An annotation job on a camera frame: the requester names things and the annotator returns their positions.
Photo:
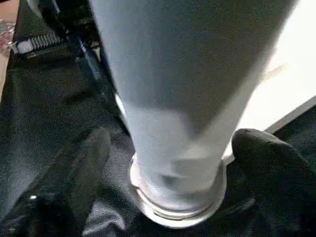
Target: white cylindrical tube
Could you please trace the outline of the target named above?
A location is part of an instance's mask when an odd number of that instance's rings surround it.
[[[91,1],[152,203],[184,212],[211,204],[223,152],[292,2]]]

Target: metal ring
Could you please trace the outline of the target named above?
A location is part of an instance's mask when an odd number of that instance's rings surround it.
[[[130,191],[135,198],[140,211],[149,219],[162,226],[171,229],[183,229],[197,225],[212,216],[220,207],[224,199],[227,186],[227,177],[226,166],[224,165],[223,161],[219,166],[219,170],[214,181],[214,187],[216,188],[215,193],[217,194],[215,199],[210,200],[211,205],[207,208],[190,213],[166,210],[152,203],[139,188],[138,180],[140,176],[136,161],[137,156],[135,154],[128,170]]]

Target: white surface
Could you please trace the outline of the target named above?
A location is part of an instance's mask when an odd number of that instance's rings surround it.
[[[239,128],[274,133],[316,104],[316,1],[301,0],[284,26],[265,79],[257,86]],[[231,162],[229,143],[224,159]]]

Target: blurry background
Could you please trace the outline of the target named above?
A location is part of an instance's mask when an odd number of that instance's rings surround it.
[[[9,0],[0,3],[0,47],[5,47],[6,42],[3,35],[6,22],[15,22],[18,12],[19,0]],[[5,79],[5,71],[7,66],[8,58],[0,51],[0,100],[1,92]]]

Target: tube base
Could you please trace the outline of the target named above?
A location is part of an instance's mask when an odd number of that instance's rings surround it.
[[[194,212],[177,212],[174,210],[167,210],[152,203],[139,188],[140,178],[137,155],[135,154],[132,158],[128,174],[130,192],[135,198],[138,208],[145,216],[152,221],[171,229],[191,227],[212,216],[220,207],[227,186],[226,165],[222,160],[213,184],[217,195],[213,200],[210,200],[210,206]]]

